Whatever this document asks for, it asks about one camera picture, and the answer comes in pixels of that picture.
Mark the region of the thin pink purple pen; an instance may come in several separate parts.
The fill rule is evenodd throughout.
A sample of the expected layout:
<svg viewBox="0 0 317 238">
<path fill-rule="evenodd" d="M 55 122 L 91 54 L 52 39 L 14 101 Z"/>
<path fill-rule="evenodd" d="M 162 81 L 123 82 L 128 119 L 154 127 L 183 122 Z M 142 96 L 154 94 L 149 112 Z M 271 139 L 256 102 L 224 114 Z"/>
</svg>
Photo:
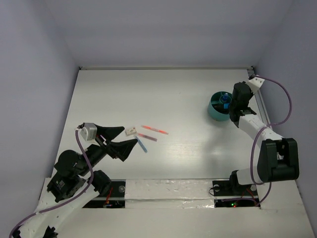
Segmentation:
<svg viewBox="0 0 317 238">
<path fill-rule="evenodd" d="M 145 134 L 138 133 L 138 136 L 140 136 L 142 138 L 145 138 L 145 139 L 148 139 L 148 140 L 151 140 L 151 141 L 154 141 L 154 142 L 158 141 L 156 138 L 148 136 L 148 135 L 145 135 Z"/>
</svg>

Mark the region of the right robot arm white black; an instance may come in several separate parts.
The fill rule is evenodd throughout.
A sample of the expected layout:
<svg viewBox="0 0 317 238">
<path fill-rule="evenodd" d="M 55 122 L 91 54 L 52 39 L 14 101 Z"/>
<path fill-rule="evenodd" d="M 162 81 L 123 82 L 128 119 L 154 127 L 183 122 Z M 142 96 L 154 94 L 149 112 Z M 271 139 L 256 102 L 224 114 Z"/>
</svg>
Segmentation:
<svg viewBox="0 0 317 238">
<path fill-rule="evenodd" d="M 233 87 L 230 120 L 253 140 L 250 167 L 233 171 L 234 179 L 228 182 L 233 194 L 240 194 L 247 184 L 296 180 L 300 174 L 297 141 L 274 132 L 249 107 L 249 101 L 263 83 L 264 79 L 256 77 Z"/>
</svg>

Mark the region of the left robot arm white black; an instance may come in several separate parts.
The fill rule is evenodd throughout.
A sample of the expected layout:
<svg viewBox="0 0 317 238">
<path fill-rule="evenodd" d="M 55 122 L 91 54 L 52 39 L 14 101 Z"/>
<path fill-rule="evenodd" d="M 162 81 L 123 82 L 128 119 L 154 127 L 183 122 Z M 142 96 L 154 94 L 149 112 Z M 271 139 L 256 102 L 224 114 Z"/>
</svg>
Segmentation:
<svg viewBox="0 0 317 238">
<path fill-rule="evenodd" d="M 80 152 L 65 150 L 54 165 L 56 173 L 42 193 L 36 210 L 22 219 L 10 232 L 11 238 L 55 238 L 58 228 L 76 211 L 98 196 L 109 197 L 112 181 L 93 168 L 105 156 L 125 161 L 137 139 L 115 142 L 125 130 L 122 126 L 103 127 L 83 123 L 75 129 Z"/>
</svg>

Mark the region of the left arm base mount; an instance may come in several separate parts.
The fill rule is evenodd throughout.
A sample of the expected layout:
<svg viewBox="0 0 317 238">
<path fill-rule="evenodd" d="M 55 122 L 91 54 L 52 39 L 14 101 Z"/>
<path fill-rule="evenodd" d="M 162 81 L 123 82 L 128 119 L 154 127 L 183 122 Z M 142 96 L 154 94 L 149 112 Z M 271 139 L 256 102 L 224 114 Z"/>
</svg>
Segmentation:
<svg viewBox="0 0 317 238">
<path fill-rule="evenodd" d="M 106 195 L 99 195 L 89 201 L 83 208 L 125 208 L 126 180 L 113 180 Z"/>
</svg>

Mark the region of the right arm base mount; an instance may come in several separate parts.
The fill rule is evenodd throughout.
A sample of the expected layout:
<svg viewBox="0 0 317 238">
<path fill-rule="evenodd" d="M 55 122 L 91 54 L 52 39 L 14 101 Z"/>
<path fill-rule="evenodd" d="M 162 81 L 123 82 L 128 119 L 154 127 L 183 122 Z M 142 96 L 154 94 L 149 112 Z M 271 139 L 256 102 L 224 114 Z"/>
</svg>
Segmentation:
<svg viewBox="0 0 317 238">
<path fill-rule="evenodd" d="M 213 180 L 208 193 L 214 198 L 215 208 L 260 207 L 257 187 L 238 183 L 237 171 L 227 180 Z"/>
</svg>

